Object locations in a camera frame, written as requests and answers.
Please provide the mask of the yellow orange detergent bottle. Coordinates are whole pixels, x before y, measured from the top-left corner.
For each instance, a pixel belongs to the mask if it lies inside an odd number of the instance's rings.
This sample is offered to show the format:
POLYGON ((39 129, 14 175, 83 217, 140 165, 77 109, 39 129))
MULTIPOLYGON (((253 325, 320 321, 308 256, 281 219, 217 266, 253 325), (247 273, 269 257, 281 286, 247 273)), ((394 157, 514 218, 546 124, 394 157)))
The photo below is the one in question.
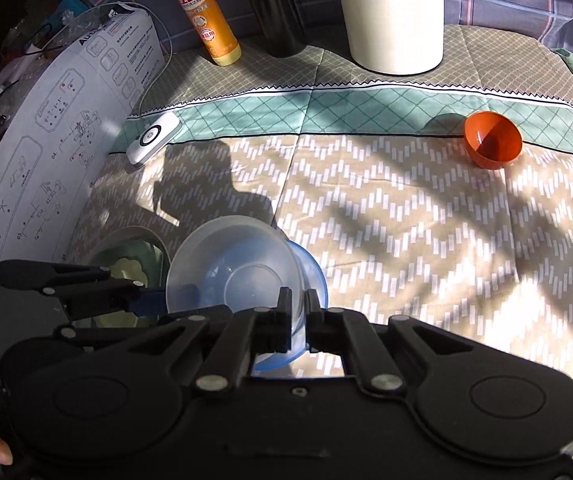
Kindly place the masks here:
POLYGON ((210 57, 219 66, 229 66, 242 56, 239 41, 217 0, 178 0, 210 57))

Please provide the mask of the white instruction sheet board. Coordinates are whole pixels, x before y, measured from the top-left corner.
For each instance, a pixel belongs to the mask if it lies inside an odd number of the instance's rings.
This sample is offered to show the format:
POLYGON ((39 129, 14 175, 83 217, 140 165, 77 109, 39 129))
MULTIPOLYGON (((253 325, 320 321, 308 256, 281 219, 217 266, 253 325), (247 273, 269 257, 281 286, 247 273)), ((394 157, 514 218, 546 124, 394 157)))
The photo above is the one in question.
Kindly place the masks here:
POLYGON ((0 261, 65 260, 106 155, 163 66, 150 14, 119 6, 46 68, 0 141, 0 261))

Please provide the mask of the small white round-button device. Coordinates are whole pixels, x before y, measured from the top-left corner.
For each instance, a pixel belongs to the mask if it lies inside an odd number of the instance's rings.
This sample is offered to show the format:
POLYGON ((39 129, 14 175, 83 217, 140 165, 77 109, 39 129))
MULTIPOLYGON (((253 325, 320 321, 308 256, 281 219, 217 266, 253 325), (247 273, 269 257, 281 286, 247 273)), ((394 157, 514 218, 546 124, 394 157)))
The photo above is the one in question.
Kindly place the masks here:
POLYGON ((134 167, 145 165, 172 140, 180 126, 181 120, 174 112, 160 116, 129 145, 126 151, 128 162, 134 167))

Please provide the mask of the black thermos bottle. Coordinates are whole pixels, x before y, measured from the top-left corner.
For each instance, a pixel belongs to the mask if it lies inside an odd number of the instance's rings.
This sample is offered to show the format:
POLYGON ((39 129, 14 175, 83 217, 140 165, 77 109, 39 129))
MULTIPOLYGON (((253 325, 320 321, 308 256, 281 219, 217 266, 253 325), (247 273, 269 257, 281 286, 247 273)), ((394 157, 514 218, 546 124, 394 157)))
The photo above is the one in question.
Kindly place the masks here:
POLYGON ((267 52, 288 58, 303 51, 307 37, 295 0, 250 0, 267 52))

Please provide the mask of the patterned beige teal cloth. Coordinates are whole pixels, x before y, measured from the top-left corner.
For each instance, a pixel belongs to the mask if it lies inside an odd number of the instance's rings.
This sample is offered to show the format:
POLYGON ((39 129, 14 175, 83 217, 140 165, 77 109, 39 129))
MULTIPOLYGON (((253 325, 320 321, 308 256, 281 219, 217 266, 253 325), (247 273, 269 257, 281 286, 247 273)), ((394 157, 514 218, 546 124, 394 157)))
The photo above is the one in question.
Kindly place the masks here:
POLYGON ((335 29, 292 58, 254 40, 229 67, 177 53, 105 160, 68 258, 127 226, 175 252, 226 214, 308 250, 334 307, 418 318, 573 378, 569 51, 450 26, 440 66, 408 78, 352 63, 335 29), (523 137, 503 169, 466 153, 465 119, 484 110, 523 137), (127 148, 167 112, 180 129, 132 166, 127 148))

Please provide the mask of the cream white thermos jug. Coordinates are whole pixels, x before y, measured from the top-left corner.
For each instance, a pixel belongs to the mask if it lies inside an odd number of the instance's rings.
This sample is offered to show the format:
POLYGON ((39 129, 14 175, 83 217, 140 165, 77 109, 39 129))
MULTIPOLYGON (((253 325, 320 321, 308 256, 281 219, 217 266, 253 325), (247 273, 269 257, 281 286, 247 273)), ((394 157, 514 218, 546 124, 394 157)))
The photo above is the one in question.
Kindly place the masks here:
POLYGON ((410 76, 443 61, 443 0, 341 0, 353 60, 371 72, 410 76))

